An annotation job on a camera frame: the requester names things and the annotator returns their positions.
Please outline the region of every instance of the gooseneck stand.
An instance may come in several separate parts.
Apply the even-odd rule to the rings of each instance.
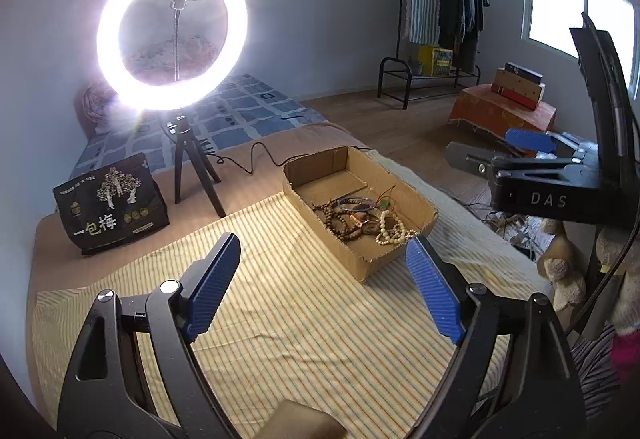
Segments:
[[[178,54],[178,24],[180,23],[180,12],[187,5],[187,0],[172,0],[171,7],[175,11],[174,21],[174,81],[180,80],[180,59]],[[206,191],[211,204],[216,209],[220,217],[226,217],[225,209],[220,202],[218,194],[211,183],[209,175],[215,183],[220,182],[220,177],[213,169],[213,165],[200,146],[200,142],[193,135],[189,120],[187,117],[179,113],[175,117],[175,203],[178,204],[180,199],[180,185],[182,183],[182,155],[187,152],[191,164],[200,179],[200,183]]]

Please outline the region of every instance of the pink fabric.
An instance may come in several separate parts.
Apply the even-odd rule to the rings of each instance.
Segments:
[[[640,361],[640,331],[627,336],[616,335],[613,338],[611,361],[618,371],[620,383],[625,383]]]

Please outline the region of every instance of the stack of books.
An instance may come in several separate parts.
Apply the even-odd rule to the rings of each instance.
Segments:
[[[507,62],[495,73],[491,90],[534,111],[545,93],[542,74]]]

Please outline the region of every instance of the blue checkered blanket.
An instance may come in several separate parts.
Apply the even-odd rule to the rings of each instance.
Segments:
[[[229,76],[215,92],[184,109],[194,135],[213,151],[258,140],[281,130],[324,122],[289,96],[251,75]],[[164,113],[145,111],[129,129],[89,140],[71,178],[144,152],[151,172],[174,167],[175,145],[162,132]]]

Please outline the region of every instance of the pillow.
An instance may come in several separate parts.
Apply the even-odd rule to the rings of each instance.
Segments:
[[[179,41],[180,78],[199,76],[218,56],[217,48],[206,38],[184,36]],[[165,40],[136,51],[125,61],[125,67],[138,80],[163,85],[174,80],[174,41]],[[118,94],[99,77],[82,95],[84,115],[96,124],[95,133],[124,132],[133,129],[142,114],[118,98]]]

